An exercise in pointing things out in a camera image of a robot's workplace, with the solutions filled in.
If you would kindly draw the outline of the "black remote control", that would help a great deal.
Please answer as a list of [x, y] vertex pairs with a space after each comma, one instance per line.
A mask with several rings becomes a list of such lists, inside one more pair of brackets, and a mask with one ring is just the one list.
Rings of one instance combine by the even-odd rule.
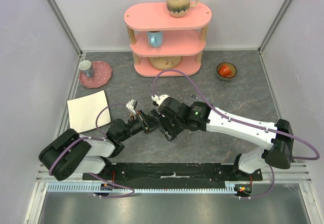
[[153, 125], [153, 124], [158, 124], [158, 116], [159, 116], [159, 113], [157, 112], [156, 109], [152, 109], [149, 113], [148, 113], [148, 116], [149, 116], [149, 125]]

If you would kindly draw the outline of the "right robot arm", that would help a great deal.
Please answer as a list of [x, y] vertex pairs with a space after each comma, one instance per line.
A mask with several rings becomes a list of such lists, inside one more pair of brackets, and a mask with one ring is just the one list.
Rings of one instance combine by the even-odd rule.
[[216, 132], [240, 138], [257, 145], [257, 148], [237, 155], [232, 167], [233, 177], [244, 180], [257, 169], [267, 165], [278, 169], [291, 166], [294, 140], [288, 121], [259, 122], [229, 114], [205, 102], [195, 101], [191, 106], [168, 96], [152, 96], [161, 117], [162, 132], [173, 140], [183, 130]]

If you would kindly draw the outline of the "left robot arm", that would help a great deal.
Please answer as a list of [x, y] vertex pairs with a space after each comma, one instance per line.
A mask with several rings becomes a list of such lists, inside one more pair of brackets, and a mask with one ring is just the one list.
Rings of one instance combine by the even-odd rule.
[[153, 109], [147, 114], [139, 110], [127, 122], [115, 119], [104, 138], [85, 136], [68, 129], [46, 146], [38, 159], [57, 181], [63, 181], [73, 173], [88, 172], [106, 180], [111, 175], [107, 159], [116, 157], [125, 148], [123, 141], [140, 132], [149, 134], [157, 129], [157, 117], [158, 112]]

